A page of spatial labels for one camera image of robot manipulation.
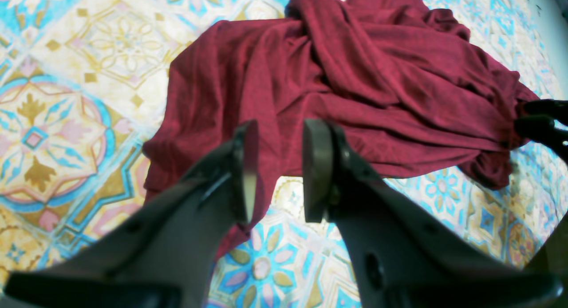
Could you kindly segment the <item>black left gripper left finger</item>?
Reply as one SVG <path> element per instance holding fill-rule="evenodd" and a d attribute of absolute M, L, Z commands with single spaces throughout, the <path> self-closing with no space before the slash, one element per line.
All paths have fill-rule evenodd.
<path fill-rule="evenodd" d="M 14 272 L 7 308 L 202 308 L 229 230 L 251 222 L 258 124 L 236 128 L 171 188 L 63 263 Z"/>

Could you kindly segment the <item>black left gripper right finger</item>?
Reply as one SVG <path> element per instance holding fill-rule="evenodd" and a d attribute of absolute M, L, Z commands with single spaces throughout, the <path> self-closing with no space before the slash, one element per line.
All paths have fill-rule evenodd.
<path fill-rule="evenodd" d="M 343 130 L 304 121 L 304 212 L 334 223 L 364 308 L 560 308 L 558 274 L 507 266 L 392 189 Z"/>

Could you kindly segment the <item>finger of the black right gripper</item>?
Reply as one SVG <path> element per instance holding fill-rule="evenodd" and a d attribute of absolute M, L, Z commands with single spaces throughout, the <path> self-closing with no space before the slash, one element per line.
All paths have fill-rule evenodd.
<path fill-rule="evenodd" d="M 535 100 L 524 104 L 524 110 L 530 115 L 547 115 L 559 122 L 568 122 L 567 100 Z"/>
<path fill-rule="evenodd" d="M 531 115 L 515 121 L 515 131 L 523 138 L 548 147 L 562 160 L 568 158 L 568 132 L 555 128 L 554 120 L 544 115 Z"/>

